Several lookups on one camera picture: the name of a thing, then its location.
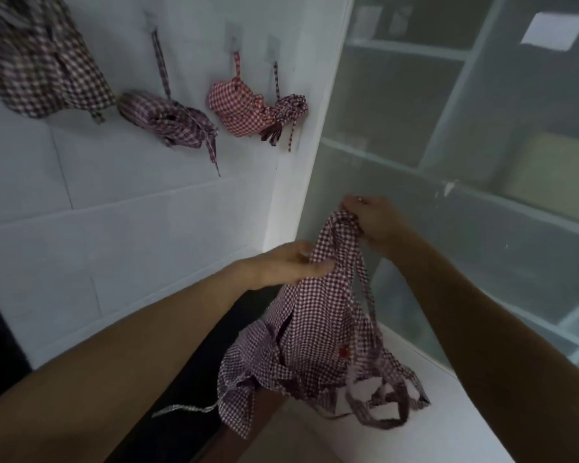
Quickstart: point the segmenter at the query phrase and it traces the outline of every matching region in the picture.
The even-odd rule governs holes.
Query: checkered apron
[[[208,105],[229,132],[234,136],[249,136],[261,133],[262,141],[270,140],[276,146],[285,124],[292,122],[289,149],[296,122],[307,112],[307,100],[303,95],[280,97],[278,68],[274,64],[277,102],[273,107],[265,105],[262,94],[255,94],[240,79],[240,54],[234,53],[236,76],[229,81],[219,81],[212,86]]]
[[[79,108],[97,123],[115,104],[63,0],[0,0],[0,99],[31,118]]]
[[[346,387],[352,413],[362,424],[380,429],[401,426],[410,409],[429,405],[416,374],[383,346],[359,234],[355,216],[334,213],[320,232],[310,261],[333,259],[335,270],[324,278],[284,286],[264,318],[242,330],[227,350],[218,374],[218,411],[241,437],[246,438],[251,428],[257,384],[303,400],[328,419],[350,414],[334,415],[337,391]],[[354,298],[354,272],[363,287],[368,315]],[[381,385],[368,401],[356,399],[356,382],[371,377],[381,378]],[[408,381],[419,398],[409,395]],[[397,403],[398,418],[371,415],[373,407],[388,403]],[[173,405],[155,415],[213,408]]]
[[[129,122],[156,134],[168,147],[200,148],[205,142],[210,161],[220,176],[216,163],[216,126],[201,110],[185,107],[171,98],[169,76],[156,29],[152,32],[152,45],[167,98],[145,91],[129,91],[118,99],[118,110]]]

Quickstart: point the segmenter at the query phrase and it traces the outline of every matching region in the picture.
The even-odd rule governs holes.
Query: gingham fabric
[[[276,146],[283,126],[293,122],[292,135],[296,122],[307,112],[307,100],[303,95],[280,97],[278,68],[275,62],[275,84],[277,103],[270,107],[263,101],[262,94],[255,94],[240,78],[240,54],[234,53],[236,76],[229,81],[219,81],[212,86],[208,95],[208,106],[215,112],[229,132],[234,136],[262,134],[262,140],[270,139]]]
[[[79,108],[97,123],[115,104],[63,0],[0,0],[0,99],[31,118]]]
[[[383,347],[359,234],[355,216],[334,213],[320,232],[310,261],[333,259],[335,270],[324,278],[284,286],[265,317],[241,331],[227,350],[218,374],[218,412],[241,437],[246,438],[251,428],[257,383],[319,406],[329,419],[347,415],[333,415],[337,390],[346,386],[352,413],[362,424],[381,429],[403,425],[410,409],[429,405],[416,374]],[[354,298],[354,272],[363,286],[368,315]],[[364,403],[353,396],[353,388],[371,377],[381,377],[381,385]],[[416,389],[417,399],[409,395],[406,381]],[[371,415],[371,408],[392,402],[398,404],[398,418],[378,420]],[[174,405],[155,415],[213,408]]]
[[[156,29],[152,32],[152,44],[167,98],[145,91],[129,91],[118,99],[118,110],[129,122],[156,134],[168,147],[200,148],[205,142],[210,161],[220,176],[216,163],[216,126],[201,110],[185,107],[171,98],[169,76]]]

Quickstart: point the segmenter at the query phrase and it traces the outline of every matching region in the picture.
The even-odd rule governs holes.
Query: glass door
[[[346,193],[388,196],[579,366],[579,0],[355,0],[299,237]],[[448,365],[365,258],[380,321]]]

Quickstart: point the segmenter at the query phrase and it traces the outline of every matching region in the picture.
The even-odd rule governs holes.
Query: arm
[[[120,320],[0,397],[0,463],[102,462],[248,289],[319,277],[295,242],[231,264]]]
[[[473,286],[386,198],[346,197],[400,270],[463,388],[517,462],[579,461],[579,369]]]

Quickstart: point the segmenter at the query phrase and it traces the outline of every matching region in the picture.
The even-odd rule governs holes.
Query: person's left arm
[[[235,262],[28,375],[0,397],[0,463],[102,462],[248,289],[332,271],[308,264],[309,250],[294,242]]]

